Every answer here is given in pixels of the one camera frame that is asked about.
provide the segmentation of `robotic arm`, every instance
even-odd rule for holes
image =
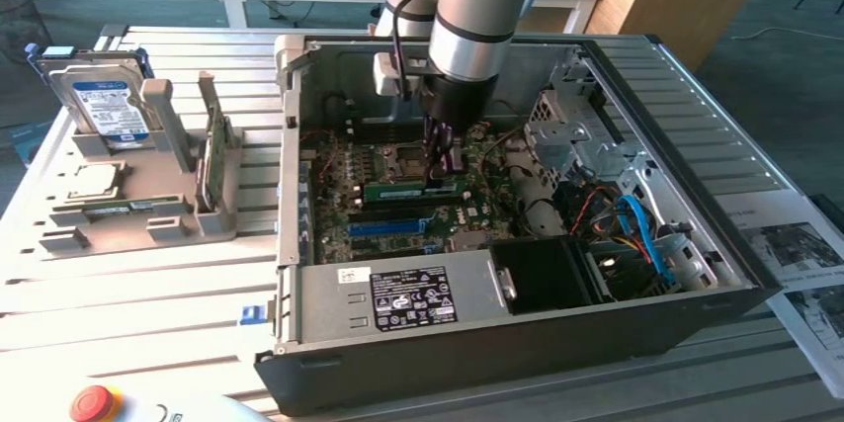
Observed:
[[[424,111],[428,183],[465,173],[463,136],[483,116],[516,24],[533,0],[387,0],[377,36],[392,36],[393,56],[375,61],[379,93],[416,91]],[[401,37],[427,37],[427,58],[405,58]]]

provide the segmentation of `paper document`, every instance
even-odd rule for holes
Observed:
[[[844,236],[792,190],[716,198],[784,287],[768,306],[844,398]]]

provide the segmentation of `cable on floor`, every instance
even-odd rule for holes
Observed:
[[[813,32],[807,32],[805,30],[795,30],[795,29],[784,29],[781,27],[767,27],[765,29],[759,30],[755,34],[747,35],[745,37],[731,37],[729,40],[752,40],[764,35],[767,32],[772,32],[779,30],[780,32],[792,32],[793,34],[808,35],[811,37],[819,37],[820,39],[828,40],[839,40],[844,42],[843,37],[832,37],[829,35],[816,34]]]

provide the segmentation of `floor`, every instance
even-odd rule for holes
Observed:
[[[773,156],[797,185],[824,193],[844,207],[844,42],[772,32],[752,41],[731,40],[764,27],[841,36],[841,0],[749,0],[697,71],[704,86]],[[221,4],[195,0],[37,0],[55,44],[93,45],[105,23],[225,27]],[[271,20],[267,7],[248,5],[253,27],[364,28],[371,5],[299,2],[280,7],[289,20]],[[25,173],[11,148],[11,125],[48,121],[59,102],[28,66],[0,56],[0,212]]]

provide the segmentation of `power supply label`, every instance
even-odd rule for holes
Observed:
[[[369,286],[379,330],[404,330],[457,321],[444,267],[371,274]]]
[[[107,139],[117,143],[135,142],[149,136],[141,112],[129,104],[132,90],[124,81],[73,83],[73,92],[96,131]]]

